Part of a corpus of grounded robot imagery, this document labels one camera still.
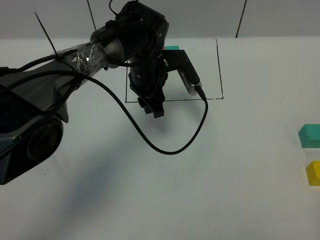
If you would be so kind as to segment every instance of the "plastic wrap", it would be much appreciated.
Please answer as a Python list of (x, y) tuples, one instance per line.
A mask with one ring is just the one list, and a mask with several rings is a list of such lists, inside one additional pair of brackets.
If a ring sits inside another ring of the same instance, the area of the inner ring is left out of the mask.
[(79, 73), (93, 76), (108, 63), (102, 45), (98, 42), (88, 42), (58, 52), (65, 63), (71, 65)]

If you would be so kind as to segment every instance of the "teal block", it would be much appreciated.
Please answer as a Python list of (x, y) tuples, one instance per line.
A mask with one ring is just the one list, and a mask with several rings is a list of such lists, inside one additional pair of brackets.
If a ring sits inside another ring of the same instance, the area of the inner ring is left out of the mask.
[(179, 46), (164, 46), (165, 50), (180, 50)]
[(302, 148), (320, 149), (320, 124), (305, 124), (299, 131)]

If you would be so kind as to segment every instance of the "white table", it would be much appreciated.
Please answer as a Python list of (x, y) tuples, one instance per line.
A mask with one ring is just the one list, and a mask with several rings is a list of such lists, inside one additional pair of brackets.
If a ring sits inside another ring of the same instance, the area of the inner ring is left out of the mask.
[[(305, 167), (320, 151), (303, 150), (298, 131), (320, 123), (319, 40), (217, 39), (224, 99), (209, 101), (198, 137), (175, 156), (153, 151), (112, 98), (86, 83), (68, 100), (55, 154), (0, 186), (0, 239), (318, 240), (320, 191), (309, 187)], [(84, 41), (53, 40), (58, 49)], [(197, 56), (196, 69), (208, 65), (199, 76), (215, 98), (216, 40), (168, 42), (197, 46), (185, 50)], [(2, 40), (0, 65), (51, 52), (45, 40)], [(95, 76), (123, 102), (124, 71)], [(168, 151), (192, 137), (204, 112), (200, 100), (165, 102), (157, 119), (137, 103), (125, 106)]]

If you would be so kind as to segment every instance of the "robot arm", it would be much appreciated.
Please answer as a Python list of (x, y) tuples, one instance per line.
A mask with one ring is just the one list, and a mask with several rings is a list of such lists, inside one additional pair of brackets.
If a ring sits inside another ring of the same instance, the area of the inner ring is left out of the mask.
[[(91, 77), (102, 68), (129, 67), (130, 88), (137, 94), (140, 106), (155, 118), (164, 115), (162, 88), (170, 71), (178, 70), (188, 92), (191, 95), (200, 93), (205, 100), (199, 77), (185, 51), (163, 50), (168, 27), (163, 15), (137, 1), (130, 1), (115, 20), (108, 21), (91, 35), (90, 42), (44, 58), (54, 59), (52, 62), (30, 71), (25, 70), (32, 67), (32, 63), (21, 69), (2, 68), (0, 184), (8, 183), (55, 152), (63, 135), (62, 121), (69, 121), (65, 101), (74, 89), (85, 83), (81, 76)], [(75, 74), (57, 74), (55, 71), (73, 71)], [(49, 111), (52, 114), (45, 124), (36, 127), (39, 119)], [(23, 144), (2, 154), (27, 133), (30, 136)]]

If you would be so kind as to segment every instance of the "yellow block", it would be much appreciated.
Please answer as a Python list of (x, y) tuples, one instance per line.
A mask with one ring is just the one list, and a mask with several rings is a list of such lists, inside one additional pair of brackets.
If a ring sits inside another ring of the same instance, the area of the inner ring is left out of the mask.
[(305, 170), (309, 185), (320, 186), (320, 161), (312, 161)]

